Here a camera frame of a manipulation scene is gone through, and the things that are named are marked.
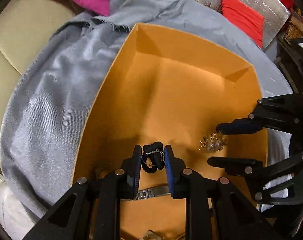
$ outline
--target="metal watch strap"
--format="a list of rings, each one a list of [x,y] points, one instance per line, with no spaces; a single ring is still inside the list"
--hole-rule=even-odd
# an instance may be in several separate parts
[[[163,186],[156,186],[156,187],[139,190],[134,199],[121,199],[121,200],[122,201],[141,200],[141,199],[165,196],[169,194],[170,192],[168,185],[163,185]]]

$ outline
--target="gray fabric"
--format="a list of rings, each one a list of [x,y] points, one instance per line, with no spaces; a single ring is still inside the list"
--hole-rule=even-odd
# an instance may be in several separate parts
[[[109,17],[84,12],[62,26],[8,102],[0,134],[2,172],[16,197],[38,217],[71,186],[87,115],[136,22],[194,33],[247,59],[256,69],[264,97],[292,92],[246,34],[193,0],[111,0],[110,7]],[[288,157],[290,135],[270,131],[269,138],[269,163]]]

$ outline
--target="white cloth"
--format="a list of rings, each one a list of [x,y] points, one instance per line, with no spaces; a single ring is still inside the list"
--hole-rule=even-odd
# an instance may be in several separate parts
[[[34,226],[24,206],[0,174],[0,224],[12,240],[21,240]]]

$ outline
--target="leather couch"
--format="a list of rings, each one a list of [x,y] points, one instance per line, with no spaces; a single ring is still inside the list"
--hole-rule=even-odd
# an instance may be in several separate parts
[[[70,0],[11,0],[0,14],[0,128],[13,89],[51,35],[82,11]]]

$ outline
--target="cardboard box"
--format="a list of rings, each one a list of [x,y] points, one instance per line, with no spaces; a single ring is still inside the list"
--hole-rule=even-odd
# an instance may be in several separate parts
[[[266,161],[267,133],[229,136],[228,146],[208,155],[198,150],[204,135],[221,122],[246,117],[261,92],[253,66],[229,50],[198,36],[138,23],[123,44],[93,104],[75,166],[74,180],[96,168],[118,169],[134,145],[161,141],[204,177],[223,169],[210,156]],[[247,196],[243,178],[230,177]],[[140,189],[167,183],[165,169],[142,170]],[[121,203],[125,239],[148,229],[176,238],[185,230],[185,200],[170,196]]]

